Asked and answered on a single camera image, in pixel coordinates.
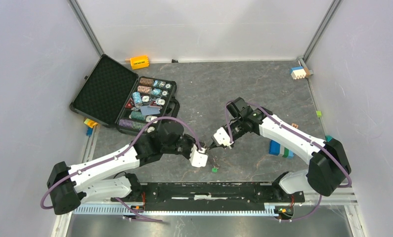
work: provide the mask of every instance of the gray floor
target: gray floor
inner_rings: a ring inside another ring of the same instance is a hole
[[[296,207],[295,217],[311,207]],[[321,206],[307,219],[279,223],[271,217],[154,216],[164,223],[129,222],[120,216],[74,215],[68,237],[351,237],[345,209]]]
[[[136,72],[140,76],[174,80],[181,104],[178,117],[188,123],[200,139],[211,144],[212,134],[225,124],[224,104],[242,97],[272,110],[287,123],[315,137],[324,138],[307,81],[289,74],[295,61],[169,63],[152,64]],[[94,158],[131,142],[132,136],[102,127]],[[232,150],[209,152],[206,167],[195,168],[183,157],[164,155],[158,162],[131,172],[141,182],[273,181],[285,171],[307,168],[299,158],[268,155],[269,139],[246,134]],[[213,173],[212,167],[218,167]]]

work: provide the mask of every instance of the poker chip set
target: poker chip set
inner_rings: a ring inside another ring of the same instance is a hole
[[[85,79],[70,109],[103,126],[136,135],[157,117],[178,114],[174,81],[139,77],[107,55]],[[151,124],[146,132],[157,130],[159,124]]]

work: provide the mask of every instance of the metal corner post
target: metal corner post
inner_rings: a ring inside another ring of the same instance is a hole
[[[77,16],[81,26],[83,27],[85,33],[87,34],[90,42],[93,44],[94,49],[96,49],[99,56],[104,54],[103,48],[100,45],[99,41],[97,40],[96,35],[94,34],[93,30],[91,29],[90,24],[87,21],[86,16],[84,15],[83,11],[77,0],[68,0],[68,3],[71,5],[75,15]]]
[[[308,59],[311,56],[312,51],[314,50],[315,46],[317,45],[318,41],[320,40],[321,36],[323,35],[323,32],[329,25],[333,15],[335,14],[336,10],[338,9],[340,3],[343,0],[333,0],[332,3],[330,4],[329,9],[326,12],[326,15],[324,15],[323,20],[321,21],[320,25],[317,28],[317,31],[315,32],[313,39],[311,40],[310,44],[307,47],[306,52],[304,53],[304,61],[308,61]]]

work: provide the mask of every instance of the robotic arm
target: robotic arm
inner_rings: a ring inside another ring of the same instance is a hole
[[[129,144],[86,163],[67,166],[63,161],[56,164],[48,179],[48,188],[66,176],[75,175],[50,192],[55,214],[65,214],[88,201],[126,197],[131,193],[131,186],[133,186],[131,182],[134,180],[129,180],[125,176],[117,179],[103,179],[158,161],[163,154],[183,155],[190,160],[192,166],[205,166],[208,159],[206,149],[198,150],[195,139],[183,132],[181,124],[174,121],[165,122],[158,131],[141,135],[133,147],[121,156],[119,154],[122,154]],[[81,171],[82,168],[88,166],[94,166],[94,168]]]
[[[332,139],[330,142],[326,142],[310,136],[288,125],[267,109],[264,110],[268,116],[260,109],[253,110],[242,98],[237,98],[228,104],[227,109],[235,120],[230,125],[234,141],[247,132],[254,132],[278,142],[296,153],[309,165],[305,170],[285,172],[275,180],[274,185],[281,188],[283,192],[293,194],[299,191],[315,190],[328,197],[344,181],[345,175],[342,171],[315,144],[324,147],[348,174],[351,172],[345,150],[338,140]],[[227,125],[217,130],[213,135],[213,140],[210,149],[215,147],[231,148],[234,145],[234,141],[230,139]]]

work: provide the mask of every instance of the case lid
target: case lid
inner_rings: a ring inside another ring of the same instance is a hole
[[[71,106],[99,123],[114,125],[137,78],[138,74],[104,54]]]

